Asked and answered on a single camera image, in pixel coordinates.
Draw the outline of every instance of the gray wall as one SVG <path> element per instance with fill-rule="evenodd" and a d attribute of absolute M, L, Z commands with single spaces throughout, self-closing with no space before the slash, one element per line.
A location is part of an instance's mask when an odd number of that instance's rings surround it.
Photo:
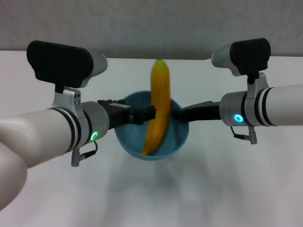
<path fill-rule="evenodd" d="M 273 55 L 303 56 L 303 1 L 0 0 L 0 50 L 44 40 L 113 58 L 206 59 L 258 37 Z"/>

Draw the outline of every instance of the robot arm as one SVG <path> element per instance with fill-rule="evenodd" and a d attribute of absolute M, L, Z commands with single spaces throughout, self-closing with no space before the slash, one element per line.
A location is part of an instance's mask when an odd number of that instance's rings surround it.
<path fill-rule="evenodd" d="M 143 124 L 155 118 L 154 106 L 128 106 L 124 100 L 81 102 L 76 88 L 107 68 L 104 55 L 85 49 L 33 41 L 27 58 L 36 78 L 55 84 L 51 108 L 0 119 L 0 210 L 21 191 L 27 169 L 72 152 L 78 166 L 95 152 L 80 155 L 79 149 L 123 124 Z"/>
<path fill-rule="evenodd" d="M 212 55 L 212 64 L 228 68 L 234 76 L 247 75 L 247 90 L 228 93 L 220 102 L 188 106 L 174 113 L 181 122 L 222 120 L 226 125 L 247 126 L 249 135 L 235 138 L 257 143 L 256 126 L 303 125 L 303 84 L 269 87 L 266 76 L 269 42 L 254 39 L 226 45 Z"/>

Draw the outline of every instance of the cable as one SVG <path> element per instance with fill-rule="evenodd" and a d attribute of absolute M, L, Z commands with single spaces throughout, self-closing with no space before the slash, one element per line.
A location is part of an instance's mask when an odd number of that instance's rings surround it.
<path fill-rule="evenodd" d="M 93 156 L 93 155 L 96 154 L 96 152 L 97 152 L 97 150 L 98 150 L 98 144 L 97 144 L 97 142 L 95 142 L 95 141 L 94 141 L 94 144 L 95 144 L 95 146 L 96 146 L 95 150 L 92 150 L 92 151 L 89 151 L 89 152 L 86 152 L 86 153 L 81 154 L 81 156 L 80 156 L 80 161 L 85 160 L 85 159 L 87 159 L 88 157 Z"/>
<path fill-rule="evenodd" d="M 241 139 L 241 140 L 249 140 L 250 139 L 250 136 L 235 133 L 232 126 L 231 126 L 231 130 L 232 130 L 234 138 Z"/>

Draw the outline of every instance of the table surface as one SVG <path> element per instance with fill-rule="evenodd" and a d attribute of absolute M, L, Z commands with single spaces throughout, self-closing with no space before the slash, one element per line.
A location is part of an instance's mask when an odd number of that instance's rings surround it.
<path fill-rule="evenodd" d="M 149 90 L 153 60 L 108 59 L 82 101 Z M 246 89 L 210 60 L 167 60 L 171 97 L 182 107 Z M 270 87 L 303 83 L 303 58 L 271 57 Z M 49 108 L 54 85 L 36 80 L 25 52 L 0 52 L 0 117 Z M 233 138 L 221 121 L 191 122 L 184 147 L 138 160 L 110 130 L 77 168 L 71 154 L 29 169 L 20 195 L 0 212 L 4 227 L 295 227 L 303 225 L 303 127 L 258 127 L 258 144 Z M 247 128 L 236 128 L 247 133 Z M 81 149 L 91 150 L 92 144 Z"/>

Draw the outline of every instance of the yellow banana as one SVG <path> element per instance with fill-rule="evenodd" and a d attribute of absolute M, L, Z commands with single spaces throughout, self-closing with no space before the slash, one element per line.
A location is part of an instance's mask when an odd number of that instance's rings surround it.
<path fill-rule="evenodd" d="M 151 105 L 156 108 L 156 118 L 148 123 L 145 144 L 141 154 L 148 155 L 160 145 L 170 115 L 169 68 L 163 60 L 156 60 L 151 69 Z"/>

